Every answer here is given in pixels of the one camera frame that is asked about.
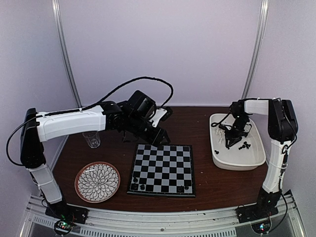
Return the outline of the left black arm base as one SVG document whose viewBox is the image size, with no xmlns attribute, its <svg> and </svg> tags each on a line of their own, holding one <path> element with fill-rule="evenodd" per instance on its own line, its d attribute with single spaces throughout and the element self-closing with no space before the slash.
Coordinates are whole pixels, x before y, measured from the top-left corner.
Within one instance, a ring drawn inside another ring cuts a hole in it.
<svg viewBox="0 0 316 237">
<path fill-rule="evenodd" d="M 88 209 L 71 206 L 64 201 L 61 201 L 55 204 L 48 203 L 45 214 L 68 223 L 85 224 L 88 216 Z"/>
</svg>

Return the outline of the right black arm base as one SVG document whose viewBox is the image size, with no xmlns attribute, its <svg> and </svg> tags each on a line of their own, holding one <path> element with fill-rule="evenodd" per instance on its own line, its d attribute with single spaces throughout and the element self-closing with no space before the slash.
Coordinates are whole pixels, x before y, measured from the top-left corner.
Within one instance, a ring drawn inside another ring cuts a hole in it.
<svg viewBox="0 0 316 237">
<path fill-rule="evenodd" d="M 252 222 L 259 219 L 269 218 L 272 215 L 278 214 L 278 208 L 273 207 L 269 210 L 259 210 L 257 204 L 252 204 L 248 206 L 239 206 L 236 209 L 236 214 L 239 223 Z"/>
</svg>

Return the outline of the black and grey chessboard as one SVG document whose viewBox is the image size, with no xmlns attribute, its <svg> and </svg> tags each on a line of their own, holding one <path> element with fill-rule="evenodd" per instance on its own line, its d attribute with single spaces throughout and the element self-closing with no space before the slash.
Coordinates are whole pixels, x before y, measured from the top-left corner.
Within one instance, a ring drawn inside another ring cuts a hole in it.
<svg viewBox="0 0 316 237">
<path fill-rule="evenodd" d="M 137 177 L 138 181 L 133 182 L 133 177 Z M 133 183 L 138 184 L 138 190 L 131 189 Z M 142 184 L 145 185 L 145 190 L 140 189 Z M 189 190 L 178 193 L 177 186 L 189 186 Z M 127 193 L 140 196 L 195 198 L 192 146 L 155 147 L 148 144 L 137 144 Z"/>
</svg>

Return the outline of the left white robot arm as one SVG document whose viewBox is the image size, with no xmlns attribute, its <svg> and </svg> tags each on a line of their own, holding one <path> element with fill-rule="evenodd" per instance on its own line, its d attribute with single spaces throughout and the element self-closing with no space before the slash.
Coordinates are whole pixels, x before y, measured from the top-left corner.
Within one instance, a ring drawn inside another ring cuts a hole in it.
<svg viewBox="0 0 316 237">
<path fill-rule="evenodd" d="M 46 164 L 43 142 L 83 132 L 117 130 L 130 132 L 156 147 L 167 145 L 170 139 L 158 124 L 172 113 L 170 107 L 157 107 L 154 100 L 139 90 L 127 101 L 98 102 L 89 109 L 38 113 L 31 108 L 22 125 L 20 161 L 35 179 L 52 212 L 67 219 L 71 208 Z"/>
</svg>

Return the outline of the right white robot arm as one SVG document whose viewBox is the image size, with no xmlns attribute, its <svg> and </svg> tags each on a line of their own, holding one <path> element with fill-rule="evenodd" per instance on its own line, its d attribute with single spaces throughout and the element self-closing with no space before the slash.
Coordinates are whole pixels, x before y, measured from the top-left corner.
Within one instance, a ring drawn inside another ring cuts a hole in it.
<svg viewBox="0 0 316 237">
<path fill-rule="evenodd" d="M 260 188 L 253 214 L 263 218 L 274 209 L 282 194 L 283 175 L 288 155 L 297 141 L 298 122 L 291 100 L 288 99 L 241 99 L 229 106 L 235 121 L 225 131 L 225 147 L 229 149 L 246 137 L 244 127 L 252 114 L 268 116 L 268 134 L 271 138 L 271 155 L 265 181 Z"/>
</svg>

